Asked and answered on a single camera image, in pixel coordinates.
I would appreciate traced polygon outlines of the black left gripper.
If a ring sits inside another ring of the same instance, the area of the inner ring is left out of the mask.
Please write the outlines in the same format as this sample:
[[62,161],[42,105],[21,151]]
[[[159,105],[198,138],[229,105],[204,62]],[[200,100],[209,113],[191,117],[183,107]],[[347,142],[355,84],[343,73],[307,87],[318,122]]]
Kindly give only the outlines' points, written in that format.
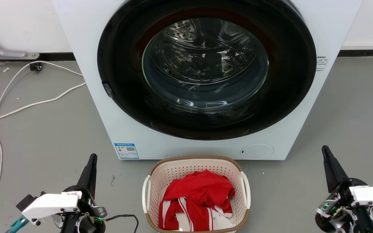
[[60,233],[105,233],[104,207],[95,203],[97,154],[92,153],[84,167],[77,185],[66,188],[62,194],[77,195],[77,207],[61,211]]

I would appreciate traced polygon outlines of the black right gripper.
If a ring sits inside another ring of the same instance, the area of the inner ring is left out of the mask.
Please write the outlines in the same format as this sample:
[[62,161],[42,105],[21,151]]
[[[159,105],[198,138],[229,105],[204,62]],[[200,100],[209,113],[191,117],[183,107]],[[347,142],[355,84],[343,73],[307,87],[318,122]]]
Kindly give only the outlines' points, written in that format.
[[322,147],[322,155],[329,196],[316,210],[317,227],[325,233],[373,233],[373,206],[355,202],[350,190],[366,183],[349,178],[329,146]]

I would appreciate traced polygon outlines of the beige plastic laundry basket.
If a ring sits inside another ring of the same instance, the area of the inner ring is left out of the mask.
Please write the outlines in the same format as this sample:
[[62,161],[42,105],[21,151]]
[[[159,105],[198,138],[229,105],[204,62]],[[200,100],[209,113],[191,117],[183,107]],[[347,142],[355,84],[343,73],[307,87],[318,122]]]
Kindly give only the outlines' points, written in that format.
[[[164,230],[158,227],[159,205],[173,180],[182,179],[195,171],[208,170],[225,176],[235,189],[230,199],[234,227],[212,231]],[[215,155],[182,156],[159,161],[145,178],[142,187],[142,208],[146,220],[158,233],[235,233],[250,217],[251,192],[248,178],[240,165],[231,158]]]

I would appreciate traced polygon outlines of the blue energy label sticker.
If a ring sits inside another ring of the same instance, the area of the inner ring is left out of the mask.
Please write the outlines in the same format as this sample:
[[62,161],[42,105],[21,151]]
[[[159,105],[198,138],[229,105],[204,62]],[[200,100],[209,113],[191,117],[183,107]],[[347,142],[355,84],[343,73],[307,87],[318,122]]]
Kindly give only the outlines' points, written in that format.
[[114,143],[117,155],[120,160],[137,160],[139,159],[135,144]]

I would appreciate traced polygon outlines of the round white filter cover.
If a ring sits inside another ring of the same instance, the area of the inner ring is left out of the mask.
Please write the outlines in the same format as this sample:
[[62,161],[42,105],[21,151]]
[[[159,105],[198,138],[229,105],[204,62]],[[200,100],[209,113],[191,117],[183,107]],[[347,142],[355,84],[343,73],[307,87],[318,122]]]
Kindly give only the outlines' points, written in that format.
[[240,155],[248,160],[269,160],[274,148],[265,144],[247,146],[240,151]]

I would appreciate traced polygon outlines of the black round washer door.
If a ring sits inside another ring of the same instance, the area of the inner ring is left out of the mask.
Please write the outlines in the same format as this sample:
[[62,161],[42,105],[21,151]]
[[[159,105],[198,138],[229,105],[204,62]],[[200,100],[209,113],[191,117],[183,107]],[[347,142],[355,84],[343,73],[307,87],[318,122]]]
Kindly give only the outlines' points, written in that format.
[[163,134],[225,140],[289,115],[315,77],[316,45],[287,0],[127,0],[100,37],[108,96]]

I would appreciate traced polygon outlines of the white front-load washing machine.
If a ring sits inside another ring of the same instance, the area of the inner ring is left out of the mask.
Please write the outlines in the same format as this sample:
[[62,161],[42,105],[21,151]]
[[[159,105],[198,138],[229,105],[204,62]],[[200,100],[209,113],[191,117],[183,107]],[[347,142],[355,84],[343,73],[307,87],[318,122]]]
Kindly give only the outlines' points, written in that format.
[[137,160],[160,160],[184,155],[219,155],[248,160],[241,149],[255,144],[274,148],[269,160],[284,160],[300,133],[329,75],[364,0],[287,0],[301,13],[316,45],[314,81],[302,102],[274,125],[225,140],[193,140],[155,131],[126,114],[105,91],[99,75],[100,37],[116,10],[127,0],[53,0],[61,25],[84,76],[110,141],[135,144]]

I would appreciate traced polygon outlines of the red and white garment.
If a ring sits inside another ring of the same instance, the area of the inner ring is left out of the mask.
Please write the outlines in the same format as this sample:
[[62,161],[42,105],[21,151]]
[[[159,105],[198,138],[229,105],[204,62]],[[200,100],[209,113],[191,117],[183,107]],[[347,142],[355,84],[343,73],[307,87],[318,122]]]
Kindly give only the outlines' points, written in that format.
[[212,231],[234,227],[230,199],[235,189],[225,176],[208,170],[173,180],[159,205],[164,230]]

